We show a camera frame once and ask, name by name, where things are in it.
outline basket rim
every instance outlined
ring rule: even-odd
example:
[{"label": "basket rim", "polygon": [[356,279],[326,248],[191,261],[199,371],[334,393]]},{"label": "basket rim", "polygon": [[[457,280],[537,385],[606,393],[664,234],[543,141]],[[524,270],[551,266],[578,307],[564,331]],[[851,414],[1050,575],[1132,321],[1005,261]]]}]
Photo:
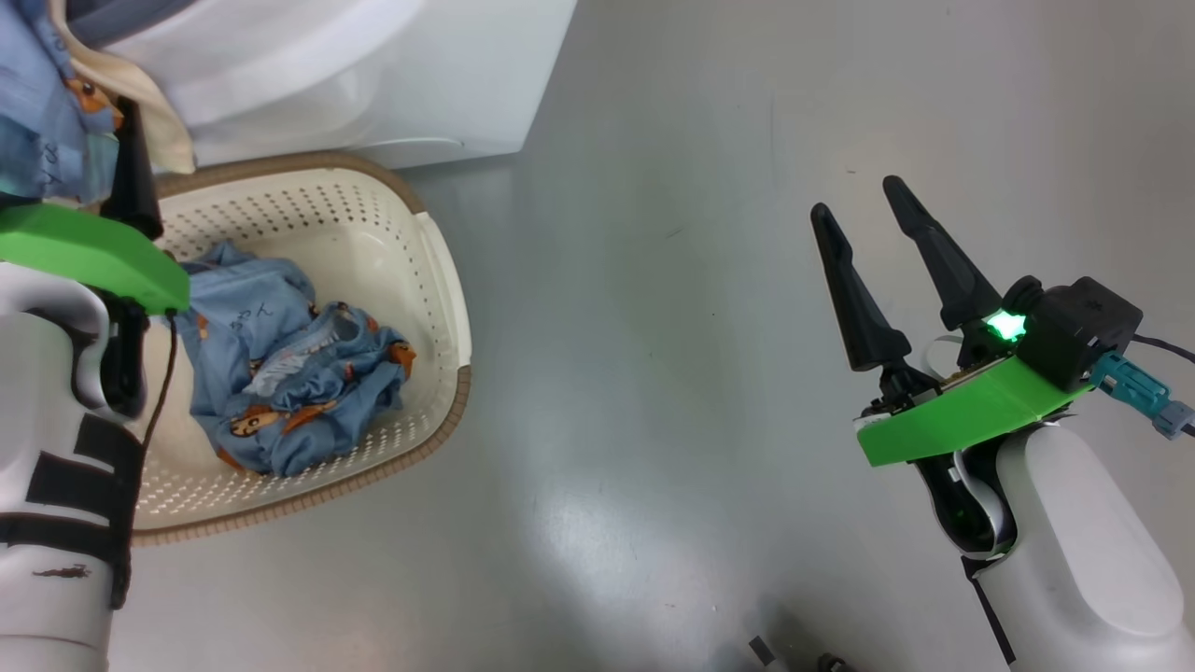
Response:
[{"label": "basket rim", "polygon": [[[299,172],[319,169],[342,169],[361,172],[373,177],[392,189],[399,198],[411,210],[411,214],[427,212],[423,202],[411,190],[403,178],[386,169],[342,152],[311,152],[305,154],[292,154],[286,157],[270,157],[266,159],[255,159],[212,166],[196,171],[194,175],[171,175],[159,178],[157,182],[158,198],[168,198],[189,191],[216,187],[228,182],[238,182],[253,177],[280,175],[287,172]],[[440,427],[431,433],[425,441],[410,451],[394,456],[385,462],[375,464],[358,474],[341,478],[326,485],[314,488],[304,493],[295,493],[283,500],[251,507],[237,513],[219,515],[207,520],[197,520],[165,527],[149,530],[133,530],[133,546],[155,546],[182,542],[185,539],[198,539],[220,532],[240,530],[282,518],[283,515],[296,513],[315,505],[331,501],[342,495],[376,483],[382,478],[393,476],[399,471],[409,469],[436,452],[452,436],[461,417],[465,414],[465,405],[468,402],[468,392],[472,387],[472,366],[462,366],[456,369],[456,393],[453,398],[452,408],[445,416]]]}]

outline green led light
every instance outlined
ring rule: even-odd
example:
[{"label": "green led light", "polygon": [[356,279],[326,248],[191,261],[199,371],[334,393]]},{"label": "green led light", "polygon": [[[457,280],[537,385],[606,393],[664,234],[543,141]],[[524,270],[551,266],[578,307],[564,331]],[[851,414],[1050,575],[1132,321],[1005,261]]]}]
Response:
[{"label": "green led light", "polygon": [[1025,335],[1025,316],[1000,311],[987,318],[987,325],[1005,341],[1017,341]]}]

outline blue connector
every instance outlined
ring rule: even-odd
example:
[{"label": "blue connector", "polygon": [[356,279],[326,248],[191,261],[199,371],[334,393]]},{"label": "blue connector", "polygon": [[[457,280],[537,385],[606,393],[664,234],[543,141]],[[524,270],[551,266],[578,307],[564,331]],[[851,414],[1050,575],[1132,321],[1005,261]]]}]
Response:
[{"label": "blue connector", "polygon": [[1153,428],[1173,441],[1195,421],[1195,409],[1170,401],[1170,387],[1141,371],[1120,353],[1107,353],[1091,369],[1091,384],[1111,398],[1135,408]]}]

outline white washing machine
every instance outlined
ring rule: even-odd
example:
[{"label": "white washing machine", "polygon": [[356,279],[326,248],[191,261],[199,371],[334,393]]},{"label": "white washing machine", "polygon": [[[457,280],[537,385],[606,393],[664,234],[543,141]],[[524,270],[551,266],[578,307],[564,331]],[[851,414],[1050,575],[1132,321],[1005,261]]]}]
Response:
[{"label": "white washing machine", "polygon": [[198,164],[350,149],[386,167],[517,152],[576,0],[72,0],[141,66]]}]

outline green plastic bracket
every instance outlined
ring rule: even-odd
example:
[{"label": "green plastic bracket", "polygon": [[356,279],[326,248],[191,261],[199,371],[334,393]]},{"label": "green plastic bracket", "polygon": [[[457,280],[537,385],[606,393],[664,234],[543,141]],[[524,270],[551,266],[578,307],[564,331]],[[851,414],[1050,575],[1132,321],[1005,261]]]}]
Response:
[{"label": "green plastic bracket", "polygon": [[940,397],[864,427],[871,466],[949,454],[1016,432],[1089,392],[1064,392],[1009,358]]},{"label": "green plastic bracket", "polygon": [[0,210],[0,259],[130,298],[148,314],[190,305],[190,279],[174,259],[135,228],[82,210]]}]

